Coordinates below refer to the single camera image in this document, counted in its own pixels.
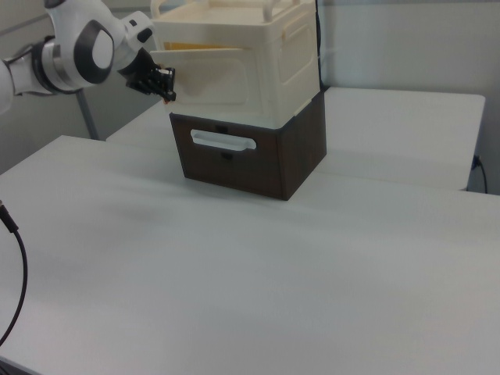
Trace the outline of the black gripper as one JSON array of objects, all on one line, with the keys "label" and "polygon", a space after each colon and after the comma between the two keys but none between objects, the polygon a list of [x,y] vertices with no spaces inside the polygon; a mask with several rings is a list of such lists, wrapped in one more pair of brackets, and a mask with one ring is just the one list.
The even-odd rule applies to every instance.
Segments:
[{"label": "black gripper", "polygon": [[174,80],[175,69],[159,67],[147,51],[139,51],[134,60],[124,68],[127,86],[143,94],[155,94],[164,103],[175,102],[175,91],[160,87],[158,80]]}]

